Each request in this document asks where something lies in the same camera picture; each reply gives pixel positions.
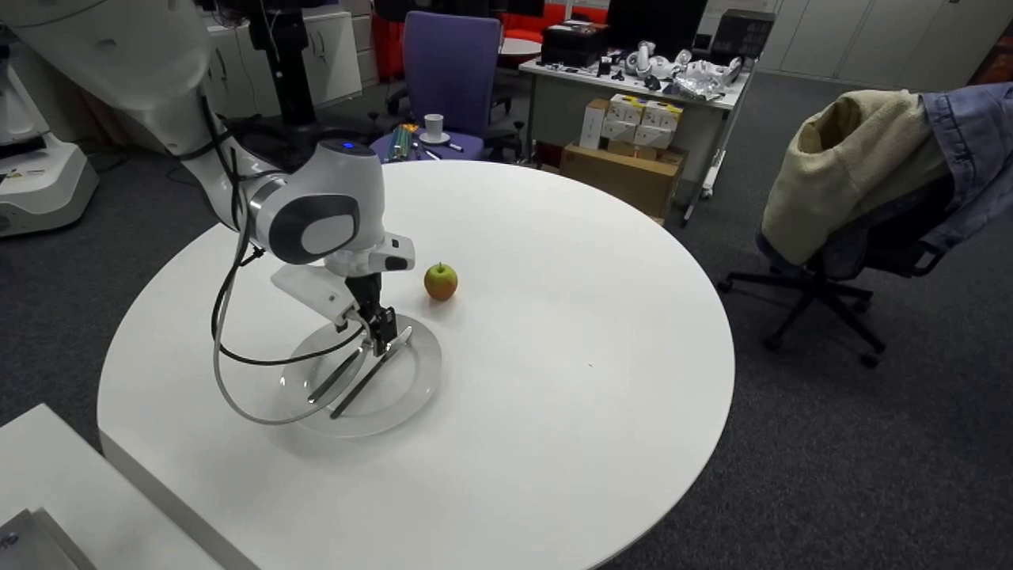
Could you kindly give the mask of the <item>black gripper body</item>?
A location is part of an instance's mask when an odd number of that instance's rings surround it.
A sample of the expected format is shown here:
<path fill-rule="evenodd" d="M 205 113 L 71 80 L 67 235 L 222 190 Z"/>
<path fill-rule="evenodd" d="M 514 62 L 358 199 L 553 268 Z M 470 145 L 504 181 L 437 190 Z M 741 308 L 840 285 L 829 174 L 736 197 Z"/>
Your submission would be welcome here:
<path fill-rule="evenodd" d="M 350 291 L 358 305 L 362 321 L 367 324 L 367 328 L 386 324 L 386 342 L 391 342 L 395 311 L 380 305 L 380 289 L 382 289 L 380 274 L 350 278 Z"/>

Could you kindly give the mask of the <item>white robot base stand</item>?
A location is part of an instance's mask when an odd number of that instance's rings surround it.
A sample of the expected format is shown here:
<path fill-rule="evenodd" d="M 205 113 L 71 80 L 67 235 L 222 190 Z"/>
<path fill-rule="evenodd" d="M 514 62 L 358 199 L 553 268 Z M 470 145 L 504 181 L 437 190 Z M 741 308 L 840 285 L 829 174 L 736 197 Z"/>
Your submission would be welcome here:
<path fill-rule="evenodd" d="M 44 510 L 99 570 L 261 570 L 183 502 L 138 487 L 58 410 L 0 426 L 0 519 Z"/>

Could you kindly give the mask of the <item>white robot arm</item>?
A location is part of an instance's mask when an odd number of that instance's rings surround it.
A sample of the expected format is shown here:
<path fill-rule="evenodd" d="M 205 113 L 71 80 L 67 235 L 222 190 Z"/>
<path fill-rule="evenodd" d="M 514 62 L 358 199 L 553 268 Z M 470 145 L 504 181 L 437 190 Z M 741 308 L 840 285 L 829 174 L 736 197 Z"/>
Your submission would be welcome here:
<path fill-rule="evenodd" d="M 346 282 L 374 351 L 395 339 L 380 274 L 409 268 L 382 228 L 382 163 L 355 138 L 318 138 L 296 172 L 243 150 L 204 95 L 213 44 L 194 0 L 0 0 L 0 26 L 90 95 L 131 113 L 204 186 L 213 214 L 287 266 Z"/>

